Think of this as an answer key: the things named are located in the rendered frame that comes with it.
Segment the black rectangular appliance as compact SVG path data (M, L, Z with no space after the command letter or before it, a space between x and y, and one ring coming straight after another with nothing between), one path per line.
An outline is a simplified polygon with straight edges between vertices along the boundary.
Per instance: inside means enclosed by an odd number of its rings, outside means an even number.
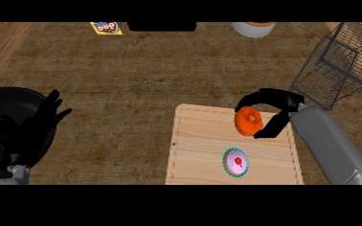
M128 22L128 29L133 32L193 32L195 22Z

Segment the pink cupcake with cherry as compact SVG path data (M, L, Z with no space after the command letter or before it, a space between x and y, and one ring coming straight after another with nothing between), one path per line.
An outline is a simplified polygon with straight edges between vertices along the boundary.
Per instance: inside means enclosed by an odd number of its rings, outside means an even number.
M233 178L241 178L248 172L248 159L244 151L236 147L229 147L223 151L221 166L227 175Z

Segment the yellow and blue snack packet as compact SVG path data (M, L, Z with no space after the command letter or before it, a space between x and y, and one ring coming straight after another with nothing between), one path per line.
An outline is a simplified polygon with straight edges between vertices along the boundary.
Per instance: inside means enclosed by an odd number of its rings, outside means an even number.
M90 26L99 35L122 34L121 26L116 22L91 22Z

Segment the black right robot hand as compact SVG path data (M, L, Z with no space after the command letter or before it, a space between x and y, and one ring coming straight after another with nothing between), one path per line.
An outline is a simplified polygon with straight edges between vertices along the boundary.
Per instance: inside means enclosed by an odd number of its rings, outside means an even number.
M254 139L278 137L289 122L288 114L298 111L298 104L303 102L303 95L275 88L260 88L254 93L241 98L235 111L239 111L245 106L254 106L260 103L269 104L279 109L279 114L272 117L264 127L252 134Z

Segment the orange squash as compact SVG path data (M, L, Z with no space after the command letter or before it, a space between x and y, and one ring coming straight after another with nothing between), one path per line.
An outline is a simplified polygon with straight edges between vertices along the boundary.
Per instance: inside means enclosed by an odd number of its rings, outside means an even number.
M235 127L244 136L252 136L263 128L260 113L251 106L244 106L236 112Z

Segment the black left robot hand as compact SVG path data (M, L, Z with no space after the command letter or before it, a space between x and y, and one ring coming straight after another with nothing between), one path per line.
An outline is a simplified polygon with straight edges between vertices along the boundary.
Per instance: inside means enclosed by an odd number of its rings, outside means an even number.
M59 92L51 90L32 117L20 124L7 115L0 115L0 170L23 165L29 168L29 156L41 149L50 130L72 112L68 108L60 113Z

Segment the pale wooden cutting board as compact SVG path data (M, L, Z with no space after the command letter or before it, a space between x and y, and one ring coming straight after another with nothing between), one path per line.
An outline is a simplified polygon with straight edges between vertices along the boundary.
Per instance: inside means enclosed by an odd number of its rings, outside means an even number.
M303 185L291 124L275 139L254 139L239 134L233 119L232 108L177 106L165 183ZM247 155L248 171L241 178L221 165L230 147Z

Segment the white round pot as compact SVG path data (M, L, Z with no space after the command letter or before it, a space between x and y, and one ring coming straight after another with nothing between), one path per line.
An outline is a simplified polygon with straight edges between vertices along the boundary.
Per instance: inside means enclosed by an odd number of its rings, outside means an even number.
M276 26L275 22L232 22L235 31L245 37L260 38L264 37Z

